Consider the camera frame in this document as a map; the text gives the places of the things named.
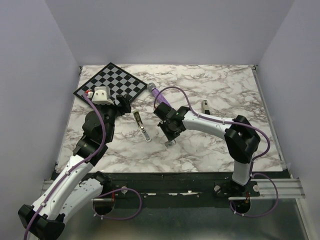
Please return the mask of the grey staple strips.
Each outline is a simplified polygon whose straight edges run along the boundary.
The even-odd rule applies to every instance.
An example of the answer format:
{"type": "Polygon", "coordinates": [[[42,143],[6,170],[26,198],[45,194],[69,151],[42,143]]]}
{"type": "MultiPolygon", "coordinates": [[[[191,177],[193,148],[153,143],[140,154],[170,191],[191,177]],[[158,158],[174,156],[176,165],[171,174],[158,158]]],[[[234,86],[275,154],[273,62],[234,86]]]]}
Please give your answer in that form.
{"type": "Polygon", "coordinates": [[[167,147],[167,148],[169,148],[169,147],[172,147],[172,146],[174,146],[176,144],[176,141],[175,140],[171,140],[171,141],[166,141],[165,143],[164,143],[164,145],[167,147]]]}

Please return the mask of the grey green stapler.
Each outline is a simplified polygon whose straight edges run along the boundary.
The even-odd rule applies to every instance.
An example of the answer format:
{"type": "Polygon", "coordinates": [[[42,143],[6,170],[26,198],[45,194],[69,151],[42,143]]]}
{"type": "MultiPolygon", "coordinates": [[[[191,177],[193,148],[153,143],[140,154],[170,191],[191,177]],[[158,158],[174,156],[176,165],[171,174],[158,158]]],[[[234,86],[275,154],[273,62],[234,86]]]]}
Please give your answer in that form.
{"type": "Polygon", "coordinates": [[[150,142],[152,139],[151,139],[151,137],[149,136],[149,134],[147,133],[146,128],[145,128],[145,126],[144,126],[144,124],[143,124],[143,121],[142,121],[142,119],[141,119],[140,113],[139,113],[137,110],[135,110],[135,111],[133,112],[133,117],[134,117],[134,119],[135,119],[135,121],[136,121],[136,123],[137,123],[137,126],[138,126],[138,128],[139,128],[139,131],[142,133],[142,136],[143,136],[144,140],[145,140],[147,143],[150,142]]]}

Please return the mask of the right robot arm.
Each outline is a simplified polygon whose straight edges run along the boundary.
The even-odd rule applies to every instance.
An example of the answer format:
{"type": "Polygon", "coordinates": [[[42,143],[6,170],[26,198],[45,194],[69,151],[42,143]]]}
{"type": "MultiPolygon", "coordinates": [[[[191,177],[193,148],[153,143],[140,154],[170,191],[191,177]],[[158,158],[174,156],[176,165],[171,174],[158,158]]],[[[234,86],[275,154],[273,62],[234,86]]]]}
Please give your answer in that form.
{"type": "Polygon", "coordinates": [[[261,138],[244,116],[218,118],[193,112],[186,106],[175,110],[164,102],[155,108],[154,114],[160,119],[158,126],[169,142],[186,130],[199,131],[224,140],[234,160],[230,191],[236,196],[247,192],[253,155],[261,138]]]}

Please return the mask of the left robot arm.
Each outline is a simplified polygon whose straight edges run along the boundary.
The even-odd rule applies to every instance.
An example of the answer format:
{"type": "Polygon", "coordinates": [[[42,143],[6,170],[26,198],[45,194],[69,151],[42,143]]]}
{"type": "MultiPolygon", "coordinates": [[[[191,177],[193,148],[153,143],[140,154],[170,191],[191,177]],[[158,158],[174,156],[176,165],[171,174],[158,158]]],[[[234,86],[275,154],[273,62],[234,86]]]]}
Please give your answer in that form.
{"type": "Polygon", "coordinates": [[[24,204],[18,211],[27,239],[29,234],[39,240],[56,240],[67,222],[96,196],[107,197],[111,185],[90,178],[79,183],[104,156],[107,144],[113,140],[116,118],[131,112],[129,96],[117,95],[119,105],[106,93],[89,92],[83,95],[92,111],[85,116],[83,135],[76,144],[66,166],[50,187],[32,205],[24,204]]]}

